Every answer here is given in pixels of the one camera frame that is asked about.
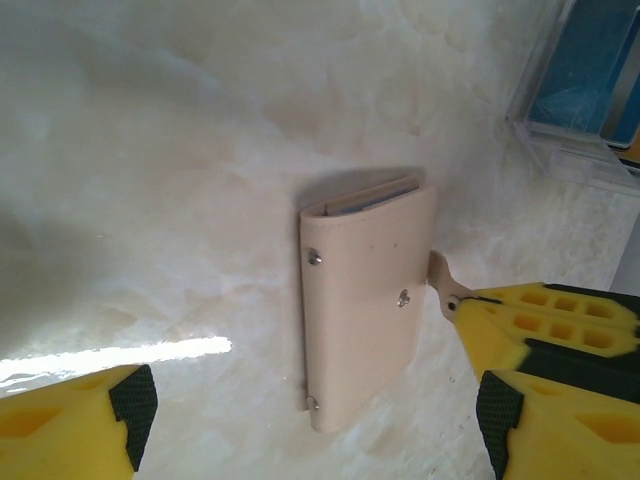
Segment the leather wallet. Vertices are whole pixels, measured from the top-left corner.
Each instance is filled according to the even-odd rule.
[[[415,353],[434,187],[406,177],[300,213],[307,405],[337,430]]]

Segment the white marble surface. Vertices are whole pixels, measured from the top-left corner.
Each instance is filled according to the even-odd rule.
[[[138,479],[492,478],[433,292],[410,368],[312,432],[295,219],[420,168],[462,282],[608,288],[638,200],[503,119],[543,3],[0,3],[1,394],[151,362]]]

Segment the beige wallet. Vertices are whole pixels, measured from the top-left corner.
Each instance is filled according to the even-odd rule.
[[[434,187],[407,177],[300,214],[311,425],[347,423],[415,353]]]

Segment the wallet strap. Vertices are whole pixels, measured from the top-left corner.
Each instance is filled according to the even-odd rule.
[[[458,305],[465,298],[477,298],[473,290],[456,282],[449,271],[449,264],[444,255],[431,250],[427,283],[435,288],[440,298],[442,314],[453,322]]]

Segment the card holder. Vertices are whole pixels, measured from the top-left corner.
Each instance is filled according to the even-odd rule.
[[[413,358],[435,198],[407,177],[301,212],[307,404],[318,432],[346,424]]]

